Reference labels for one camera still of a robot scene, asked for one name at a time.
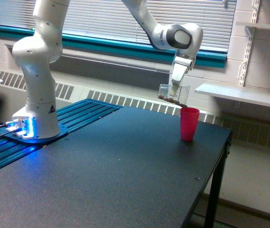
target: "warning label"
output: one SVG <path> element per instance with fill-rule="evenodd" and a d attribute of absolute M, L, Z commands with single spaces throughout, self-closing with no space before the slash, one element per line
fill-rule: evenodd
<path fill-rule="evenodd" d="M 56 110 L 55 110 L 55 107 L 54 107 L 54 105 L 52 104 L 51 105 L 51 108 L 50 108 L 50 110 L 49 110 L 49 112 L 48 112 L 48 114 L 50 114 L 50 113 L 54 113 Z"/>

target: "table leg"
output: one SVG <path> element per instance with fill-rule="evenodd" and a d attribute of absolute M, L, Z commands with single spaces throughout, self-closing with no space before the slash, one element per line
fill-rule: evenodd
<path fill-rule="evenodd" d="M 227 147 L 225 148 L 225 153 L 222 155 L 214 173 L 211 185 L 211 191 L 209 196 L 209 202 L 207 205 L 207 211 L 205 216 L 205 226 L 204 228 L 212 228 L 214 225 L 217 204 L 219 200 L 219 193 L 223 178 L 224 165 L 227 155 Z"/>

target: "window frame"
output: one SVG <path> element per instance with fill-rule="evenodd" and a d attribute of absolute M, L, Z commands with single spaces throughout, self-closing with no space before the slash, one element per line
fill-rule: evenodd
<path fill-rule="evenodd" d="M 32 36 L 33 34 L 34 29 L 0 26 L 1 39 L 18 40 L 27 36 Z M 138 44 L 69 34 L 63 34 L 62 44 L 64 48 L 75 48 L 79 50 L 99 52 L 102 54 L 105 53 L 108 55 L 140 58 L 145 61 L 158 61 L 166 64 L 171 64 L 175 56 L 174 50 L 156 50 L 152 45 L 148 44 Z M 226 53 L 200 50 L 196 57 L 196 65 L 224 68 L 226 59 Z"/>

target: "black table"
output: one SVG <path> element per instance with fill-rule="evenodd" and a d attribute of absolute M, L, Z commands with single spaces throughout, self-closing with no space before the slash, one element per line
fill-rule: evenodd
<path fill-rule="evenodd" d="M 230 139 L 199 123 L 186 143 L 178 117 L 122 108 L 0 169 L 0 227 L 182 227 L 214 173 L 212 227 Z"/>

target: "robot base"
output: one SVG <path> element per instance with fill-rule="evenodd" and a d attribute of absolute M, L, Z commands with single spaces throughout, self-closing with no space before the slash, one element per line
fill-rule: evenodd
<path fill-rule="evenodd" d="M 14 133 L 9 133 L 7 135 L 5 135 L 4 137 L 10 138 L 12 140 L 18 141 L 20 143 L 25 143 L 25 144 L 42 144 L 42 145 L 47 145 L 50 144 L 64 136 L 66 136 L 68 134 L 67 132 L 67 127 L 65 127 L 62 124 L 59 124 L 59 129 L 60 129 L 60 133 L 54 137 L 51 138 L 46 138 L 46 139 L 23 139 L 21 137 L 18 137 L 17 135 L 15 135 Z M 4 134 L 7 133 L 8 131 L 5 128 L 0 128 L 0 134 Z"/>

